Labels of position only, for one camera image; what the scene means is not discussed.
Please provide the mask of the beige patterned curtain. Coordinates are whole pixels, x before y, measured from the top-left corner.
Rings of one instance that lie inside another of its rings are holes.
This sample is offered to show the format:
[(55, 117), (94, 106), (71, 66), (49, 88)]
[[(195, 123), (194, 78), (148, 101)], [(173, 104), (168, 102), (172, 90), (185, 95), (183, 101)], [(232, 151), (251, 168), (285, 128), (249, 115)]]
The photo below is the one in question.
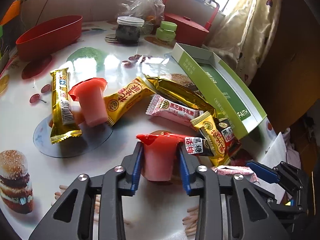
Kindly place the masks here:
[(277, 31), (282, 0), (235, 0), (207, 40), (216, 53), (249, 85), (266, 58)]

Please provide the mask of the clear plastic bag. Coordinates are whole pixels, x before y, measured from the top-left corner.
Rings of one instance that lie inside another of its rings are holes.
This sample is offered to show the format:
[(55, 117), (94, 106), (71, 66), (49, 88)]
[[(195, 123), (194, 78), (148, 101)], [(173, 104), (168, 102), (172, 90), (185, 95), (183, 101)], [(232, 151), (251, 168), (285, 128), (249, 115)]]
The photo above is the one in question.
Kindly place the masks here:
[(162, 0), (117, 0), (118, 16), (141, 18), (153, 25), (164, 20), (165, 5)]

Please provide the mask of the large gold foil packet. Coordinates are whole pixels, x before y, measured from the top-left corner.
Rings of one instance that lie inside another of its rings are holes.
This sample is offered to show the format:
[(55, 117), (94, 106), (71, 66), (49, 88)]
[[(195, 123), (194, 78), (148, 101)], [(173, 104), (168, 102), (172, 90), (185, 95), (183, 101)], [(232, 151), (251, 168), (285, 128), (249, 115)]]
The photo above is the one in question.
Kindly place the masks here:
[(216, 109), (204, 100), (204, 98), (189, 88), (168, 79), (151, 77), (145, 74), (144, 76), (148, 82), (152, 84), (155, 90), (167, 96), (171, 100), (180, 102), (184, 106), (195, 110), (201, 110), (204, 112), (209, 111), (214, 118), (218, 119)]

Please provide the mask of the red jelly cup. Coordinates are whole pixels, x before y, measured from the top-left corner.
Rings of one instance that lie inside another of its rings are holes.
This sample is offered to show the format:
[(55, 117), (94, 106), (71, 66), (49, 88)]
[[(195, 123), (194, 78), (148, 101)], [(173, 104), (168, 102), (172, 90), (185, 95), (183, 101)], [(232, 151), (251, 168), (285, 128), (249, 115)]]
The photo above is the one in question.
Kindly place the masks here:
[(148, 181), (169, 181), (177, 146), (184, 142), (185, 137), (186, 135), (172, 133), (136, 135), (144, 148), (143, 177)]

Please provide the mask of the black sugar plum candy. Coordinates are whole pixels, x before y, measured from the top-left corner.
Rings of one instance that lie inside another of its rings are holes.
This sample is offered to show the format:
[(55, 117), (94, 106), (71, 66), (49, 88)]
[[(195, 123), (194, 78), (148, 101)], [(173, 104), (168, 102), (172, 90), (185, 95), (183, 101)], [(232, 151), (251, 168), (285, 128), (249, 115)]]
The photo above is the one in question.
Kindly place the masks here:
[(217, 135), (216, 149), (211, 149), (209, 141), (202, 137), (185, 137), (184, 144), (188, 154), (211, 157), (218, 159), (220, 157), (231, 157), (240, 148), (241, 142), (236, 138), (227, 119), (222, 121), (215, 120)]

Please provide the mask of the red oval plastic basin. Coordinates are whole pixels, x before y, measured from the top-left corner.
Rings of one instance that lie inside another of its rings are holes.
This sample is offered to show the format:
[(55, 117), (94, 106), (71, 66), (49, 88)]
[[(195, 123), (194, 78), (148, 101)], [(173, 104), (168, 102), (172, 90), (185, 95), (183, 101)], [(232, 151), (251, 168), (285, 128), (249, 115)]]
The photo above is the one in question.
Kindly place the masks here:
[(16, 40), (18, 56), (24, 62), (48, 56), (77, 41), (81, 32), (80, 15), (48, 20), (29, 29)]

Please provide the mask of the green white cardboard box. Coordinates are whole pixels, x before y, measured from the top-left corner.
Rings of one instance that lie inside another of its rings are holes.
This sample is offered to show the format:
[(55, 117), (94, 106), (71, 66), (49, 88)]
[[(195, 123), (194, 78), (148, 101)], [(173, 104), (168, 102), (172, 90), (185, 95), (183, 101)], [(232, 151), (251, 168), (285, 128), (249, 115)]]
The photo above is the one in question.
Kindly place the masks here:
[(227, 118), (238, 139), (247, 136), (267, 116), (238, 75), (214, 52), (176, 43), (172, 57), (193, 81), (219, 118)]

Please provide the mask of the pink jelly cup lying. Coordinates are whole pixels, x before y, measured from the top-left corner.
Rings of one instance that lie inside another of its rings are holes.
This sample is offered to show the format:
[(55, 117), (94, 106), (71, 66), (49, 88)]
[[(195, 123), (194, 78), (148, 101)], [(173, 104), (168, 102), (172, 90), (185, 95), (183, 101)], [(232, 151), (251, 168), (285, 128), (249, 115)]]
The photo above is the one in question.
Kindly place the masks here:
[(74, 85), (68, 92), (73, 101), (78, 101), (88, 126), (94, 127), (107, 122), (108, 114), (103, 92), (107, 81), (102, 77), (93, 77)]

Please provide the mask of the yellow peanut crisp packet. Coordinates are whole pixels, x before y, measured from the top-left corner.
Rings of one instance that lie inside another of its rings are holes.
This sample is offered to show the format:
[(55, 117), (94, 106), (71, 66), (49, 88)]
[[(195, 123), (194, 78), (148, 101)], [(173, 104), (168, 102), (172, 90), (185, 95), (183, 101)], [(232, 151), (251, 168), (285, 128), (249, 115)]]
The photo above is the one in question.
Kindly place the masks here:
[(146, 83), (136, 77), (127, 86), (114, 94), (104, 97), (104, 103), (108, 114), (108, 124), (114, 124), (137, 102), (155, 94)]
[(215, 120), (215, 110), (211, 109), (192, 119), (190, 122), (196, 129), (199, 129), (207, 139), (209, 148), (213, 153), (213, 157), (211, 157), (213, 165), (220, 166), (227, 163), (228, 157), (225, 140), (217, 129)]

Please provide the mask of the green cream jar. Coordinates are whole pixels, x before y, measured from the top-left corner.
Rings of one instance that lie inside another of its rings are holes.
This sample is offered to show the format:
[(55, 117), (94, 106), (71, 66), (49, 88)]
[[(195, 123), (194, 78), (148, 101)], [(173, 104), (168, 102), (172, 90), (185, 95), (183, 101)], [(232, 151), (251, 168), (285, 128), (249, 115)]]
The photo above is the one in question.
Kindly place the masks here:
[(171, 43), (176, 36), (177, 24), (168, 21), (162, 21), (160, 26), (156, 30), (157, 40), (163, 43)]

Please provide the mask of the dark jar white lid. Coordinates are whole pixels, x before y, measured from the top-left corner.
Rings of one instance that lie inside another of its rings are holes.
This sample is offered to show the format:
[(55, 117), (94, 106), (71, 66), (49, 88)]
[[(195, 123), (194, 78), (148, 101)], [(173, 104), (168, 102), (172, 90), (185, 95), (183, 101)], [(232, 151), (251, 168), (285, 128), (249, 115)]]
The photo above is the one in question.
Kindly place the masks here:
[(116, 40), (123, 44), (135, 44), (140, 38), (140, 29), (144, 20), (132, 16), (119, 16), (117, 18)]

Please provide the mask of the red white candy wrapper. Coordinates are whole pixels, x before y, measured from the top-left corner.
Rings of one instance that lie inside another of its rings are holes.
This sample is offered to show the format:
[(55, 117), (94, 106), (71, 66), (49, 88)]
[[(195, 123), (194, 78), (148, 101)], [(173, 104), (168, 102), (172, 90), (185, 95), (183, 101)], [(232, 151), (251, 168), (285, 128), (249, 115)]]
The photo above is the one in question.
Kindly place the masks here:
[(212, 167), (211, 169), (218, 175), (223, 175), (223, 176), (231, 177), (235, 174), (241, 174), (244, 176), (244, 178), (246, 178), (248, 181), (252, 182), (253, 184), (260, 184), (257, 175), (249, 167), (220, 165), (218, 167)]

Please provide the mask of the long gold wafer bar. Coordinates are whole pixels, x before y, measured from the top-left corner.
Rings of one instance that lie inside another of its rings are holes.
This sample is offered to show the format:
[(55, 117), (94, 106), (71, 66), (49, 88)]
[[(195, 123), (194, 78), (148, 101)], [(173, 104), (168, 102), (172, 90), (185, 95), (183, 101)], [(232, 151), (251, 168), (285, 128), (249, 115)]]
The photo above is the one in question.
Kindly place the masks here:
[(51, 144), (62, 142), (71, 137), (82, 136), (71, 111), (68, 94), (68, 68), (60, 68), (50, 72), (52, 77), (52, 130)]

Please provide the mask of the orange box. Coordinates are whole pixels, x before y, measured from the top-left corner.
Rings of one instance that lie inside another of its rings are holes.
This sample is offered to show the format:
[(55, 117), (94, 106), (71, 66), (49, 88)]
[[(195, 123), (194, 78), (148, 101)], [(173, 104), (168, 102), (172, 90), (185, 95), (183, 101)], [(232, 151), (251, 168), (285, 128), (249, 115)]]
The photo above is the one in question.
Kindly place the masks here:
[(14, 1), (1, 20), (1, 25), (5, 25), (20, 14), (21, 0)]

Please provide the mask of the pink sesame nougat candy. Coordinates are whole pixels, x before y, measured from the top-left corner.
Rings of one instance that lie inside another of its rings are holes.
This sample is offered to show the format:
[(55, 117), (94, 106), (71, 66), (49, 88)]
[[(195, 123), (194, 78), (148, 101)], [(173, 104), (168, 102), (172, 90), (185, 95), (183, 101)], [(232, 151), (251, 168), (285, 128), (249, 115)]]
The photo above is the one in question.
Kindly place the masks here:
[(152, 97), (146, 110), (146, 115), (160, 116), (187, 127), (192, 127), (191, 120), (201, 114), (203, 114), (203, 111), (201, 110), (194, 110), (171, 102), (159, 94)]

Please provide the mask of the white foam sheet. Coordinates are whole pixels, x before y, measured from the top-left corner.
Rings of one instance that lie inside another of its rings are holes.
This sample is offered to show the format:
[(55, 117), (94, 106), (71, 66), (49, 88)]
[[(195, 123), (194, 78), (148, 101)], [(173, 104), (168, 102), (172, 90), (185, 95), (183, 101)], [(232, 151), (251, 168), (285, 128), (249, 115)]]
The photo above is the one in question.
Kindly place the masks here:
[[(280, 164), (281, 161), (286, 161), (286, 145), (283, 139), (283, 135), (280, 132), (275, 141), (272, 142), (271, 146), (269, 147), (267, 153), (264, 157), (262, 157), (261, 160), (258, 162), (268, 166), (269, 168), (273, 168)], [(275, 199), (277, 200), (277, 203), (280, 204), (284, 194), (285, 190), (279, 186), (278, 184), (269, 184), (268, 182), (262, 180), (259, 178), (259, 184), (260, 187), (263, 189), (271, 192), (274, 194)]]

